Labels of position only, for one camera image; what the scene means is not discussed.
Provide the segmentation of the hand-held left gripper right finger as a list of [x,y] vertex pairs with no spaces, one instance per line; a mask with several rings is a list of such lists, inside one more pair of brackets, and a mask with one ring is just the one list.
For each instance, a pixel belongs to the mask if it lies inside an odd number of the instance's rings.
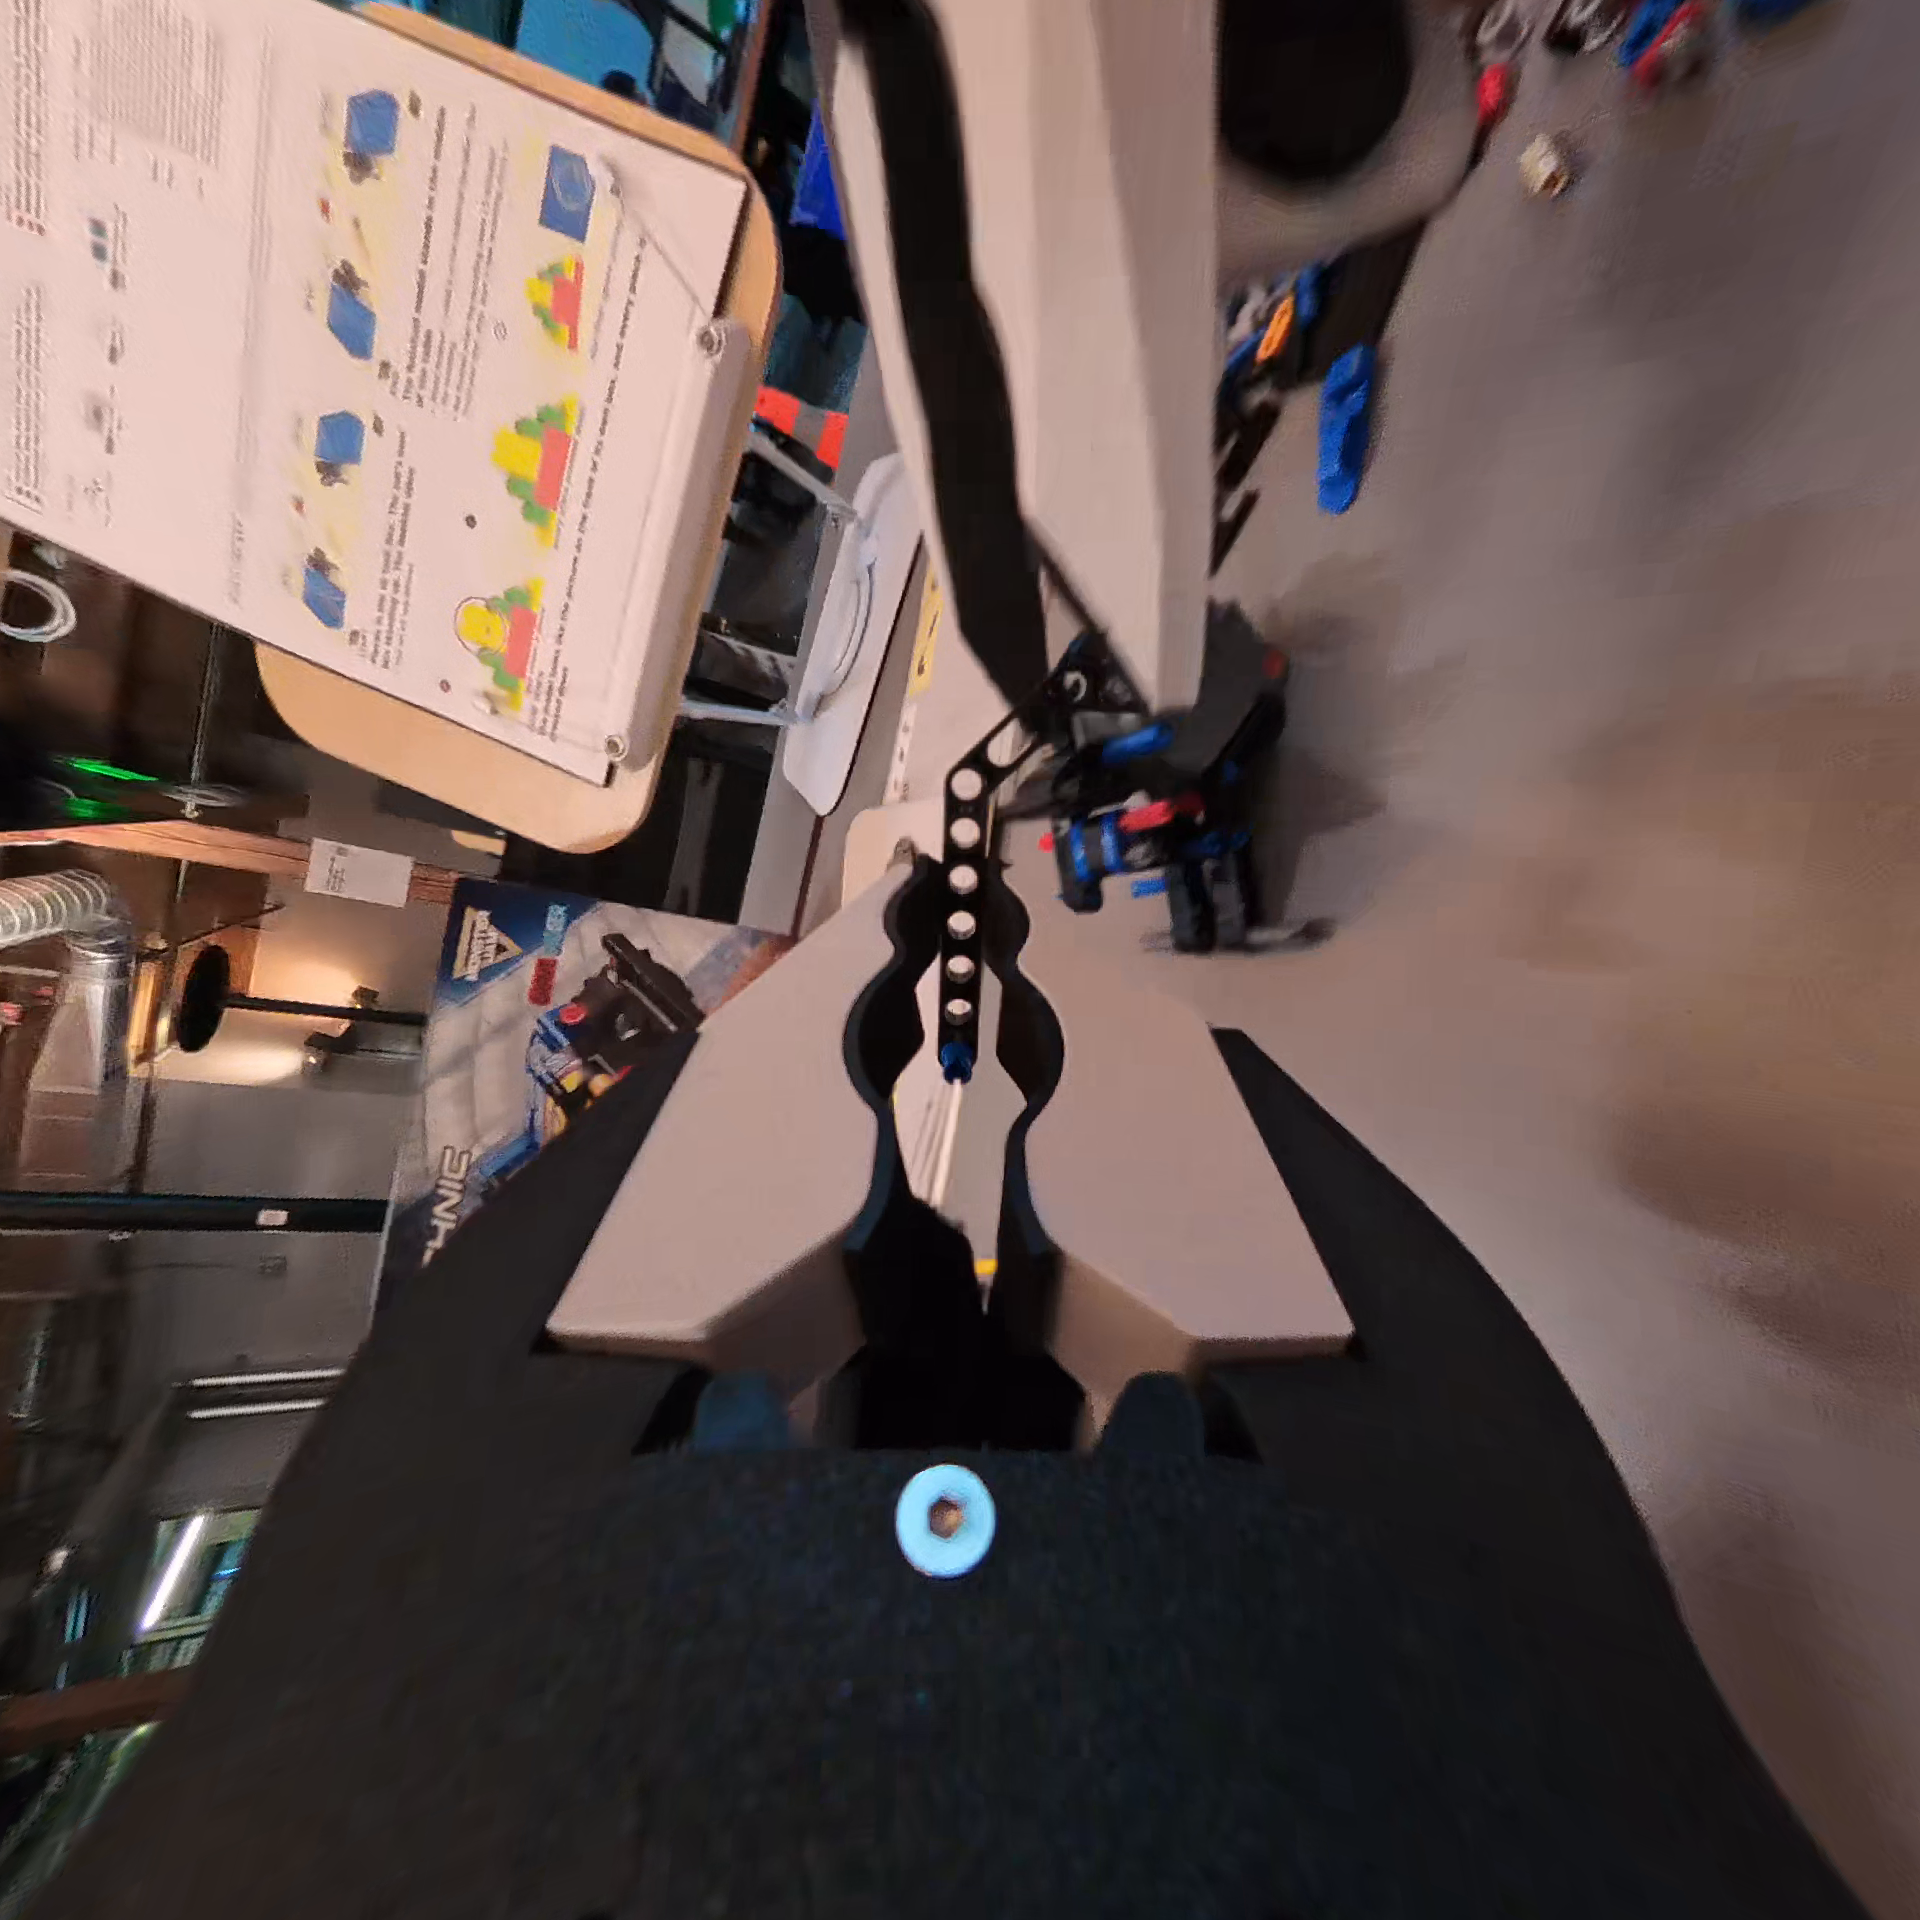
[[1354,1318],[1212,1026],[1048,886],[994,906],[976,1254],[1011,1445],[1090,1446],[1142,1376],[1343,1357]]

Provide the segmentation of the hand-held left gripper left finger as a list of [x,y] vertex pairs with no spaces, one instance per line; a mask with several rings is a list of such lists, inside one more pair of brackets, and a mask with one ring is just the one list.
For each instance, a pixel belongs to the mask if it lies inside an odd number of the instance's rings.
[[934,866],[897,862],[690,1044],[547,1322],[667,1368],[638,1449],[690,1445],[735,1380],[780,1422],[823,1388],[851,1446],[987,1442],[974,1257],[915,1194],[895,1112],[940,921]]

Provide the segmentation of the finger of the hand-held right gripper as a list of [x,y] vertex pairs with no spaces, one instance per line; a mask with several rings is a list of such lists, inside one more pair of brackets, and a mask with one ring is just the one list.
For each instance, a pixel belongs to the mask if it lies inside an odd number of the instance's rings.
[[1026,526],[1148,708],[1191,708],[1212,553],[1217,7],[930,7]]
[[974,277],[963,114],[930,5],[841,5],[841,47],[871,89],[885,237],[909,385],[926,428],[930,531],[965,639],[1007,700],[1044,683],[1044,592],[1018,488],[1013,399]]

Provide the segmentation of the lego motor chassis assembly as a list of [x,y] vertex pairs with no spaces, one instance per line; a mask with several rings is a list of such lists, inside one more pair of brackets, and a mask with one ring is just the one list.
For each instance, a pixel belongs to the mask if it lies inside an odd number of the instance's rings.
[[1165,900],[1174,953],[1247,948],[1273,919],[1257,815],[1285,738],[1289,659],[1236,605],[1212,600],[1197,703],[1077,741],[1047,781],[1058,900],[1093,916],[1113,885]]

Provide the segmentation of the black bent lego beam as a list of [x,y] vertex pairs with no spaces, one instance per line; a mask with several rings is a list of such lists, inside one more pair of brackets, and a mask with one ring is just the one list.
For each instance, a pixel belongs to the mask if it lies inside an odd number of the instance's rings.
[[937,1061],[945,1044],[971,1044],[981,1063],[987,897],[996,876],[998,819],[1029,776],[1040,778],[1044,812],[1093,800],[1106,768],[1098,726],[1140,726],[1146,707],[1105,631],[1087,626],[1058,665],[994,721],[942,781],[940,946]]

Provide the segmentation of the pile of small lego pins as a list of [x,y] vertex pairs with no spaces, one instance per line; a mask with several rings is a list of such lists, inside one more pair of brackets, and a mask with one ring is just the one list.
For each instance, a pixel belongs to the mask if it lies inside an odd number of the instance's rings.
[[1280,425],[1285,400],[1308,380],[1330,273],[1314,260],[1252,283],[1228,302],[1212,400],[1210,577],[1218,577],[1254,513],[1252,470]]

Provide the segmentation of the blue curved lego panel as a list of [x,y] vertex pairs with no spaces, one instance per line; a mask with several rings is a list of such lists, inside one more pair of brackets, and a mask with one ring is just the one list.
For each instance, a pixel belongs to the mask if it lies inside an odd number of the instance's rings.
[[1327,516],[1357,506],[1375,445],[1381,353],[1357,345],[1341,353],[1319,390],[1314,492]]

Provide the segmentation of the lego set box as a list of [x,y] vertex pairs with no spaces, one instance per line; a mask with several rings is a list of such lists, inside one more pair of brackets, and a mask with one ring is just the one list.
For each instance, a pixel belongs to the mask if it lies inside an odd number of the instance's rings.
[[421,1108],[397,1162],[379,1307],[571,1124],[795,945],[779,930],[464,878],[421,1034]]

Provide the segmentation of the lego instruction booklet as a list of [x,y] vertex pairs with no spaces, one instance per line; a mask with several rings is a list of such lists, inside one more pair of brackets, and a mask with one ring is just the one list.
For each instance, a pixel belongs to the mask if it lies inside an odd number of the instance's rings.
[[900,844],[921,853],[939,831],[930,825],[940,768],[956,754],[963,708],[963,649],[948,637],[948,594],[929,561],[909,588],[907,674],[898,700],[881,707],[883,747],[878,798],[848,825],[841,899],[864,895],[898,859]]

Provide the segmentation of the orange traffic cone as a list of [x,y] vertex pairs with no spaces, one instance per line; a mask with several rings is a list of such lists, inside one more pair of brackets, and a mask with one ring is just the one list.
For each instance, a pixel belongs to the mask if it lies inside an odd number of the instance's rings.
[[804,400],[785,389],[762,382],[755,397],[755,427],[771,436],[791,458],[806,458],[827,474],[839,474],[846,451],[851,416],[842,408]]

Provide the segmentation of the cluster of red blue connectors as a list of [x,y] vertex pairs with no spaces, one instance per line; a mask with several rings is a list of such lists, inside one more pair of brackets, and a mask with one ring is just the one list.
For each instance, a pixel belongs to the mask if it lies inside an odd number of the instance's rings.
[[1757,36],[1810,13],[1812,2],[1490,2],[1463,15],[1475,65],[1477,132],[1495,132],[1514,107],[1529,47],[1573,60],[1610,53],[1628,84],[1683,84],[1713,54],[1719,26]]

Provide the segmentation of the white paper label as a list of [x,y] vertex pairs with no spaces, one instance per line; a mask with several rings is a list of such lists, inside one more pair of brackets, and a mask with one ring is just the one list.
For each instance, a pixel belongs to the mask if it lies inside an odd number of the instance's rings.
[[303,890],[325,900],[404,909],[413,900],[416,865],[406,854],[317,836],[309,844]]

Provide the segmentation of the black metal pole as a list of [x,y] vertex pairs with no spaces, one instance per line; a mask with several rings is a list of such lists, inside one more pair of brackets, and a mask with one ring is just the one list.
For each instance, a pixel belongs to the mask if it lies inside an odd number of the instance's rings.
[[4,1235],[381,1237],[388,1203],[338,1196],[2,1193]]

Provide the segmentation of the instruction sheet board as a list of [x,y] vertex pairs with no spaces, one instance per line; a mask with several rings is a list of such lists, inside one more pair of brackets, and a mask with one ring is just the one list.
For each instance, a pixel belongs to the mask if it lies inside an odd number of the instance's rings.
[[743,162],[402,9],[2,13],[4,523],[329,756],[632,834],[780,295]]

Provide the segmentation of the silver ventilation duct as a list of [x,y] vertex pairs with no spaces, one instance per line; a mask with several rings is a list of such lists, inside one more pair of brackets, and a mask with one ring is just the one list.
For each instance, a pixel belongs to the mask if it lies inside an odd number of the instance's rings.
[[106,876],[65,869],[2,881],[2,948],[48,942],[63,950],[61,981],[28,1090],[124,1102],[137,941]]

